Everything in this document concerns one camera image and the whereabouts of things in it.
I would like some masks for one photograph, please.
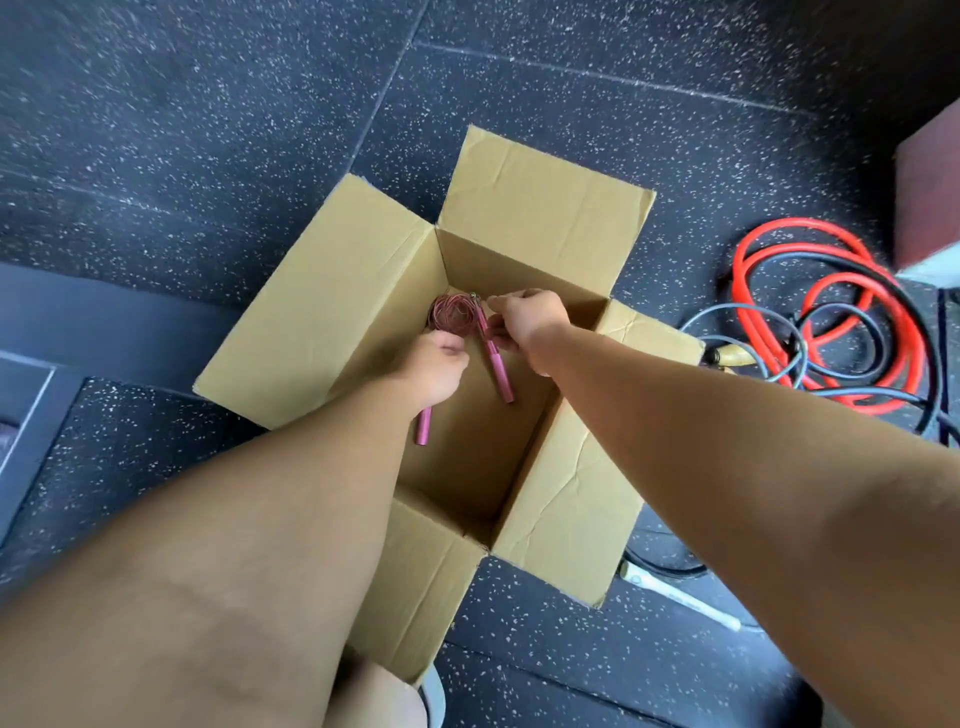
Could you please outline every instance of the person's leg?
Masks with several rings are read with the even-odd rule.
[[[326,709],[324,728],[427,728],[413,688],[369,660],[350,661]]]

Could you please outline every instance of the left hand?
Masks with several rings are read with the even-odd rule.
[[[394,376],[410,387],[419,411],[439,404],[456,392],[468,363],[463,337],[446,331],[430,331],[414,339]]]

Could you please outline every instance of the box flap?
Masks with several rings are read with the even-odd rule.
[[[697,339],[611,301],[596,330],[633,349],[698,364]],[[521,474],[495,556],[599,606],[643,501],[564,400]]]
[[[607,296],[654,196],[471,126],[437,226]]]
[[[348,643],[408,683],[433,662],[486,551],[395,498]]]
[[[431,230],[360,178],[344,177],[194,391],[270,428],[316,409]]]

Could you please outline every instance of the hand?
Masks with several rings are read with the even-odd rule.
[[[419,412],[457,391],[469,359],[462,337],[446,331],[430,331],[414,339],[393,377],[409,388]]]
[[[528,288],[506,296],[490,296],[487,305],[493,311],[487,338],[499,349],[522,352],[537,374],[547,376],[543,363],[537,360],[536,345],[544,334],[570,326],[560,296]]]

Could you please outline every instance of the white handle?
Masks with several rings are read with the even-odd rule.
[[[692,609],[694,612],[698,612],[704,617],[713,619],[713,621],[723,624],[725,627],[727,627],[727,629],[730,629],[733,632],[739,632],[743,628],[742,622],[733,615],[729,615],[726,612],[721,612],[719,609],[714,609],[709,604],[700,601],[700,599],[696,598],[695,596],[690,596],[686,592],[667,584],[665,581],[660,581],[649,571],[641,569],[639,566],[631,564],[629,561],[623,561],[620,563],[620,577],[624,581],[628,581],[634,586],[640,587],[640,589],[656,592],[657,594],[665,596],[671,601],[682,604],[687,609]]]

